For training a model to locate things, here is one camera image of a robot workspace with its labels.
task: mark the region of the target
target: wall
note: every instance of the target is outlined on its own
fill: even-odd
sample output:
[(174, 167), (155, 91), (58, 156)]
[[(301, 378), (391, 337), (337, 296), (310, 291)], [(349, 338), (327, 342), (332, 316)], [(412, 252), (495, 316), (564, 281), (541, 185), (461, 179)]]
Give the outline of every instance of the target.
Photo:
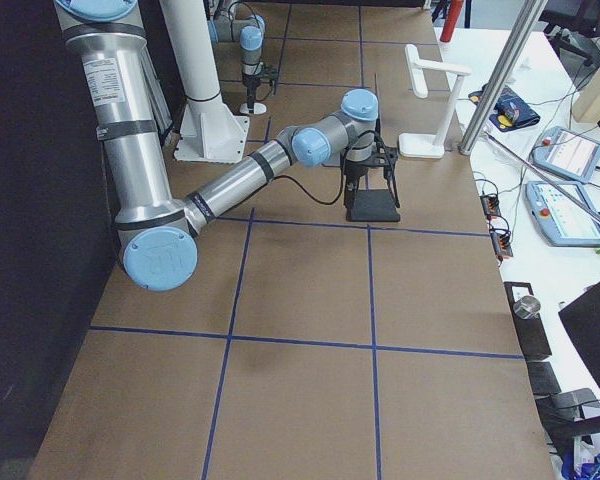
[(0, 1), (0, 467), (35, 455), (112, 267), (95, 126), (52, 2)]

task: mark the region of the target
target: brown cardboard surface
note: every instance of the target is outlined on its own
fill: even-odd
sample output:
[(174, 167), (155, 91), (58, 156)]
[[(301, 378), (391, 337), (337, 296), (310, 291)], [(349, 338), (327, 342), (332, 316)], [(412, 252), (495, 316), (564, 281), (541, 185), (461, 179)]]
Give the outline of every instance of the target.
[(372, 245), (380, 345), (520, 355), (489, 238), (374, 231)]
[[(389, 94), (391, 92), (401, 96), (413, 96), (404, 45), (404, 43), (365, 43), (362, 46), (365, 86), (375, 90), (374, 75), (378, 75), (382, 78), (381, 97), (385, 93)], [(441, 60), (437, 45), (418, 45), (418, 52), (421, 58)], [(444, 73), (425, 70), (424, 76), (430, 91), (449, 91), (449, 83)]]
[(199, 478), (224, 346), (89, 332), (29, 478)]
[[(287, 28), (287, 18), (291, 5), (288, 3), (258, 3), (249, 2), (249, 5), (257, 15), (264, 18), (265, 21), (265, 41), (267, 38), (284, 37)], [(241, 18), (251, 15), (248, 8), (240, 9)]]
[(431, 11), (420, 8), (362, 7), (362, 40), (437, 43)]
[(256, 224), (238, 335), (371, 342), (365, 230)]
[[(396, 166), (401, 220), (384, 224), (412, 229), (487, 233), (467, 157), (448, 153), (440, 160), (401, 159)], [(373, 188), (386, 185), (372, 172)]]
[(246, 232), (246, 222), (217, 221), (196, 239), (199, 251), (204, 253), (199, 255), (195, 275), (175, 290), (140, 289), (116, 267), (92, 324), (226, 333)]
[(360, 40), (359, 9), (344, 5), (294, 5), (289, 38)]
[[(415, 98), (403, 53), (439, 58), (430, 12), (256, 11), (282, 83), (247, 152), (336, 111), (363, 73), (388, 145), (435, 131), (446, 81), (428, 76)], [(216, 51), (232, 77), (234, 47)], [(243, 87), (225, 80), (237, 108)], [(179, 198), (228, 168), (167, 159)], [(339, 169), (285, 173), (321, 199), (338, 191)], [(147, 292), (114, 271), (31, 478), (551, 477), (468, 158), (403, 159), (397, 177), (398, 224), (347, 223), (341, 200), (277, 180), (201, 232), (184, 286)]]
[(382, 478), (554, 478), (524, 361), (378, 353)]
[(287, 40), (280, 82), (310, 85), (361, 85), (360, 45), (356, 42)]
[(375, 477), (371, 354), (235, 342), (209, 479)]

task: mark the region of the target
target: light blue joint cap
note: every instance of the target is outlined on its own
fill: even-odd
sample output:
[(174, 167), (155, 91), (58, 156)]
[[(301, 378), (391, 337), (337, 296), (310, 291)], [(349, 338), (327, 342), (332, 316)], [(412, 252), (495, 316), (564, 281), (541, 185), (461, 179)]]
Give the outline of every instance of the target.
[(213, 23), (213, 20), (207, 20), (207, 27), (209, 28), (211, 43), (218, 43), (218, 30), (216, 30), (216, 24)]
[(331, 144), (327, 136), (317, 128), (301, 130), (291, 141), (293, 153), (305, 167), (315, 167), (331, 156)]
[(240, 32), (240, 46), (252, 52), (262, 47), (262, 31), (253, 25), (247, 25)]
[(56, 3), (84, 20), (113, 22), (130, 13), (138, 0), (56, 0)]
[(340, 108), (351, 118), (362, 122), (375, 122), (378, 119), (378, 97), (363, 88), (345, 93)]
[(265, 32), (265, 30), (267, 29), (267, 24), (265, 23), (264, 18), (262, 18), (257, 13), (255, 15), (249, 15), (249, 18), (255, 18), (258, 24), (260, 25), (260, 30), (262, 30), (262, 33)]
[(174, 227), (154, 227), (136, 235), (124, 250), (124, 268), (147, 290), (179, 287), (193, 274), (198, 249), (193, 238)]

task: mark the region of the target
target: white pole base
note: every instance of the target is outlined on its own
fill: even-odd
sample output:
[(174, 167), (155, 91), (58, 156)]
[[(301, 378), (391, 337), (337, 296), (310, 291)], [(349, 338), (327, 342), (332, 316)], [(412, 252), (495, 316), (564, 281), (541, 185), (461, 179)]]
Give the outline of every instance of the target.
[[(220, 115), (214, 115), (213, 121), (204, 113), (198, 114), (198, 118), (194, 119), (187, 105), (180, 128), (181, 138), (174, 152), (176, 160), (230, 164), (242, 160), (249, 131), (249, 117), (234, 116), (224, 104), (221, 104), (220, 110)], [(219, 118), (224, 123), (220, 128)]]
[(253, 104), (253, 112), (249, 111), (249, 107), (247, 107), (246, 103), (240, 105), (240, 113), (245, 115), (262, 115), (267, 112), (267, 106), (262, 103), (254, 103)]
[(435, 135), (401, 133), (398, 137), (400, 155), (417, 158), (442, 158), (444, 145), (434, 145)]

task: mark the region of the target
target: black chair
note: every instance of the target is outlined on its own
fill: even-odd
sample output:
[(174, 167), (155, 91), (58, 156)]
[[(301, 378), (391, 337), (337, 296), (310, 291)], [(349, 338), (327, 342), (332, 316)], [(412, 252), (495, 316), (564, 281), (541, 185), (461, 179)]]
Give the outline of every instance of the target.
[[(573, 45), (565, 30), (578, 32), (587, 38), (600, 37), (600, 0), (549, 0), (540, 21), (548, 23), (544, 33), (558, 57), (560, 49), (564, 49), (584, 57), (586, 66), (593, 64), (591, 55)], [(550, 37), (556, 26), (559, 27), (558, 33)]]

